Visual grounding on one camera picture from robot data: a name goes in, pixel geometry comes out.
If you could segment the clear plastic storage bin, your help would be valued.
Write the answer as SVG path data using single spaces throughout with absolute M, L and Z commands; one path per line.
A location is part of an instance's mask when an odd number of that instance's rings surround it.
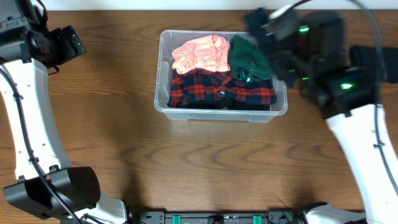
M 154 106 L 157 111 L 162 112 L 171 120 L 188 119 L 209 119 L 209 120 L 234 120 L 265 123 L 276 116 L 282 116 L 288 109 L 287 85 L 272 77 L 271 81 L 275 88 L 277 101 L 270 105 L 269 110 L 199 110 L 199 109 L 178 109 L 167 106 L 169 93 L 172 84 L 172 64 L 174 58 L 172 52 L 183 45 L 186 41 L 205 37 L 208 35 L 219 35 L 227 41 L 234 36 L 240 36 L 255 43 L 256 40 L 247 32 L 223 32 L 203 30 L 165 30 L 160 35 L 159 58 L 157 65 L 157 78 L 155 86 Z

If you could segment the red navy plaid shirt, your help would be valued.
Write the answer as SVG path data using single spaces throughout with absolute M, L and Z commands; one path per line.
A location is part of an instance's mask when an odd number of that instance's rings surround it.
M 245 82 L 232 77 L 229 72 L 209 72 L 196 69 L 185 74 L 172 72 L 172 84 L 167 106 L 184 108 L 196 101 L 234 99 L 254 105 L 273 105 L 277 95 L 271 80 Z

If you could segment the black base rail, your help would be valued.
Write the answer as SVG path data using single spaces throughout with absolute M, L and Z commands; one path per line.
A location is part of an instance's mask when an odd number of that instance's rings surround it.
M 270 210 L 265 213 L 165 213 L 145 212 L 129 214 L 122 224 L 300 224 L 304 216 L 288 210 Z

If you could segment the pink garment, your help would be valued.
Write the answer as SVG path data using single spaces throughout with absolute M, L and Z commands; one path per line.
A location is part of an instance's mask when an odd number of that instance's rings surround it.
M 228 52 L 230 44 L 221 36 L 208 35 L 185 42 L 172 52 L 172 68 L 178 74 L 185 74 L 194 69 L 210 72 L 228 72 Z

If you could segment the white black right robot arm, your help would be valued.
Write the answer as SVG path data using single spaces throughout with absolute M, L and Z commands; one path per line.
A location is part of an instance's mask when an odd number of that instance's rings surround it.
M 373 13 L 360 6 L 374 34 L 376 69 L 347 67 L 343 20 L 334 11 L 299 17 L 293 5 L 244 16 L 248 32 L 279 80 L 299 80 L 302 96 L 316 106 L 343 150 L 364 204 L 363 212 L 320 202 L 302 210 L 297 223 L 396 223 L 397 156 L 387 130 L 380 87 L 387 75 L 382 35 Z

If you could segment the dark green garment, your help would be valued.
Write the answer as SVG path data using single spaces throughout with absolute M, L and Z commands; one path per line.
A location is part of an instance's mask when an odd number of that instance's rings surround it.
M 259 82 L 275 73 L 260 48 L 247 39 L 235 35 L 229 42 L 228 65 L 233 78 L 245 82 Z

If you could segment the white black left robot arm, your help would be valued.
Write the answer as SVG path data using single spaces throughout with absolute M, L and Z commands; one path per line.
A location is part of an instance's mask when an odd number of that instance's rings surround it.
M 130 223 L 126 204 L 102 192 L 90 167 L 75 167 L 58 135 L 49 76 L 86 52 L 71 26 L 49 30 L 41 1 L 1 0 L 1 95 L 16 153 L 7 202 L 62 223 Z

